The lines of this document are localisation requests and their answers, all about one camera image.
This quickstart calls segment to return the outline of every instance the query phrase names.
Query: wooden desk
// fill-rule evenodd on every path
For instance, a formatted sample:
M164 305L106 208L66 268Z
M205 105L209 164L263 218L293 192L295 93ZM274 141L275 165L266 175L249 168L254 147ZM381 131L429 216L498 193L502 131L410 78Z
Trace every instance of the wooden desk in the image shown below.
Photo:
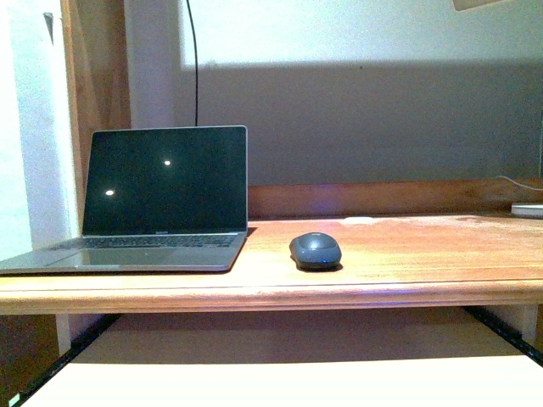
M543 303L543 221L451 215L250 223L220 275L0 278L0 313L187 312ZM337 238L343 269L289 258L308 231Z

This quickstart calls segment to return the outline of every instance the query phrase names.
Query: wooden shelf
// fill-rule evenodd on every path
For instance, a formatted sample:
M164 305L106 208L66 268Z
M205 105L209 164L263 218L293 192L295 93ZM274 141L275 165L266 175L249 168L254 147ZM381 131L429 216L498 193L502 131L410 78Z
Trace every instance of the wooden shelf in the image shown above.
M542 379L458 308L124 315L25 405L509 406Z

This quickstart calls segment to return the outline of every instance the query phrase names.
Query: black screen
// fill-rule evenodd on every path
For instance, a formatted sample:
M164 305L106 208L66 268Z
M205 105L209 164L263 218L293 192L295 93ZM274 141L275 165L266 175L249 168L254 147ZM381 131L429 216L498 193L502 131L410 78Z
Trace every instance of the black screen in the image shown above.
M244 231L246 226L245 127L94 133L85 235Z

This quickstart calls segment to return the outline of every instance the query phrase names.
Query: black cable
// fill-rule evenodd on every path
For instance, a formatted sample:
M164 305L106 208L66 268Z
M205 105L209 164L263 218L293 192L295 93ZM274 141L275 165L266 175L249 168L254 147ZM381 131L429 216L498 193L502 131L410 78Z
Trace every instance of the black cable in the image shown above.
M194 45L194 125L198 127L198 44L196 42L196 30L194 29L193 12L190 9L190 1L187 0L188 18L190 19L190 27L193 31L193 45Z

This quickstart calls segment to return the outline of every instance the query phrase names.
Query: computer mouse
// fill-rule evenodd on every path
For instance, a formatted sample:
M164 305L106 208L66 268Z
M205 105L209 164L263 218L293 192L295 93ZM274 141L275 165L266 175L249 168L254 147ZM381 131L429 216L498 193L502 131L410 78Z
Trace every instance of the computer mouse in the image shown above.
M337 270L341 249L338 242L326 233L312 232L295 237L289 245L290 255L301 270Z

